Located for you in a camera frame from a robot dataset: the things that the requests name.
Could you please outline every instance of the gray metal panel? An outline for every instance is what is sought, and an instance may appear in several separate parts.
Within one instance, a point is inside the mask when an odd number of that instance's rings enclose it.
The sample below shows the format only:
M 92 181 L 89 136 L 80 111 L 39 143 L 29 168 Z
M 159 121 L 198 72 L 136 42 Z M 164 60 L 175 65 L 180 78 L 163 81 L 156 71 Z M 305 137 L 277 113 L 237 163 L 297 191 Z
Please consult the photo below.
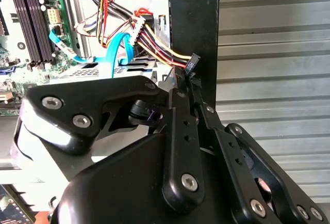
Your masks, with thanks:
M 217 112 L 330 202 L 330 0 L 221 0 Z

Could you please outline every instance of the orange wire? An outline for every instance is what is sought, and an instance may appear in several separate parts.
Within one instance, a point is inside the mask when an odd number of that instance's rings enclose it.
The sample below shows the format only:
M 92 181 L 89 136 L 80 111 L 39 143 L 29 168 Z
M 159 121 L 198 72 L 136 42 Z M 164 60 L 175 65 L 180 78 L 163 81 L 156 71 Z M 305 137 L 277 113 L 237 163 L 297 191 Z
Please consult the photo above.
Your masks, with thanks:
M 105 29 L 107 26 L 107 17 L 108 17 L 108 0 L 104 0 L 104 22 L 103 22 L 103 34 L 102 34 L 102 47 L 106 47 L 104 44 L 104 34 L 105 34 Z
M 156 53 L 158 55 L 160 55 L 164 60 L 166 60 L 169 64 L 178 66 L 178 67 L 182 67 L 185 68 L 186 66 L 179 63 L 179 62 L 175 62 L 175 61 L 171 61 L 169 58 L 167 58 L 162 52 L 160 52 L 156 46 L 154 46 L 153 42 L 149 39 L 149 37 L 147 37 L 144 33 L 141 33 L 141 35 L 149 42 L 149 44 L 151 45 L 151 47 L 153 47 L 153 49 L 156 51 Z

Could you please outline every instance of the screw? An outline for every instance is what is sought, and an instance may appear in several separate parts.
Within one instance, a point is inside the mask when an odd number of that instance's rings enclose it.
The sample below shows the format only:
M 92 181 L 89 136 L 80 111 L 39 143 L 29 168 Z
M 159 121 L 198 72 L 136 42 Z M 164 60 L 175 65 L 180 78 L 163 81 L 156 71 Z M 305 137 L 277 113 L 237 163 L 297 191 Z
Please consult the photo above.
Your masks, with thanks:
M 308 214 L 307 214 L 307 212 L 304 210 L 304 208 L 303 207 L 301 207 L 301 206 L 297 206 L 297 209 L 299 210 L 299 213 L 305 218 L 305 219 L 309 219 L 309 216 L 308 216 Z
M 319 219 L 320 221 L 323 221 L 323 217 L 322 215 L 320 214 L 320 212 L 318 212 L 316 209 L 314 209 L 313 207 L 310 208 L 311 210 L 311 213 L 317 218 Z
M 55 97 L 45 97 L 41 103 L 47 109 L 60 109 L 63 106 L 62 101 Z
M 236 126 L 236 127 L 235 127 L 235 130 L 236 130 L 238 133 L 243 134 L 243 130 L 242 130 L 240 127 Z
M 211 113 L 215 112 L 215 110 L 211 106 L 207 106 L 206 109 Z
M 256 213 L 258 216 L 262 218 L 266 216 L 266 210 L 259 201 L 257 201 L 256 199 L 252 199 L 250 201 L 250 204 L 254 213 Z
M 187 190 L 196 191 L 198 188 L 196 179 L 190 174 L 183 174 L 181 177 L 181 182 Z
M 75 126 L 80 127 L 82 129 L 88 128 L 92 123 L 91 119 L 89 119 L 88 117 L 86 117 L 84 115 L 74 116 L 72 121 Z
M 150 88 L 150 89 L 155 89 L 156 88 L 155 84 L 150 83 L 150 82 L 145 83 L 145 86 L 147 86 L 147 88 Z
M 184 97 L 186 96 L 186 95 L 185 95 L 183 92 L 181 92 L 181 91 L 177 91 L 176 94 L 178 94 L 179 97 L 181 97 L 181 98 L 184 98 Z

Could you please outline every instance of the ram slot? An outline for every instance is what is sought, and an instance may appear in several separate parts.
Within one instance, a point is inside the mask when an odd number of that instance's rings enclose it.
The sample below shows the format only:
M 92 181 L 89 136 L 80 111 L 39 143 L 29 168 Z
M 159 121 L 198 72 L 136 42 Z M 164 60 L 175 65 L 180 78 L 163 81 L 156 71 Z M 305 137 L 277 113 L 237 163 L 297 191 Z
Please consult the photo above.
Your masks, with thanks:
M 37 40 L 41 51 L 41 63 L 53 61 L 51 42 L 48 38 L 46 20 L 40 9 L 38 0 L 27 0 L 33 25 L 36 30 Z
M 31 66 L 38 65 L 41 61 L 41 58 L 40 58 L 40 53 L 38 50 L 34 30 L 32 28 L 31 19 L 28 15 L 28 11 L 26 8 L 26 4 L 24 0 L 13 0 L 13 1 L 22 25 L 22 31 L 26 41 L 26 46 L 32 60 Z

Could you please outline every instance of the mounting hole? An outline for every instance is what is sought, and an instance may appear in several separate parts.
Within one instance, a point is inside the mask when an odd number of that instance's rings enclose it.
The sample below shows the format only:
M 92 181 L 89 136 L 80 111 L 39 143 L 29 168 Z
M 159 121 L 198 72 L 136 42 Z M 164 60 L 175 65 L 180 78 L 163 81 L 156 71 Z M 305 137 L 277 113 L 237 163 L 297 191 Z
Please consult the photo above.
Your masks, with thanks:
M 190 141 L 191 141 L 190 136 L 189 136 L 189 135 L 186 135 L 186 136 L 185 136 L 185 140 L 186 140 L 187 142 L 190 142 Z
M 156 113 L 153 114 L 152 118 L 153 118 L 154 121 L 158 121 L 158 120 L 163 118 L 163 115 L 162 115 L 162 113 L 156 112 Z
M 240 166 L 243 165 L 242 161 L 241 161 L 239 158 L 235 159 L 235 161 L 236 161 L 236 163 L 239 164 Z
M 21 49 L 21 50 L 24 50 L 24 49 L 26 48 L 26 45 L 25 45 L 23 42 L 19 42 L 19 43 L 17 44 L 17 47 L 18 47 L 19 49 Z
M 231 146 L 232 148 L 235 148 L 235 145 L 232 142 L 228 142 L 229 146 Z

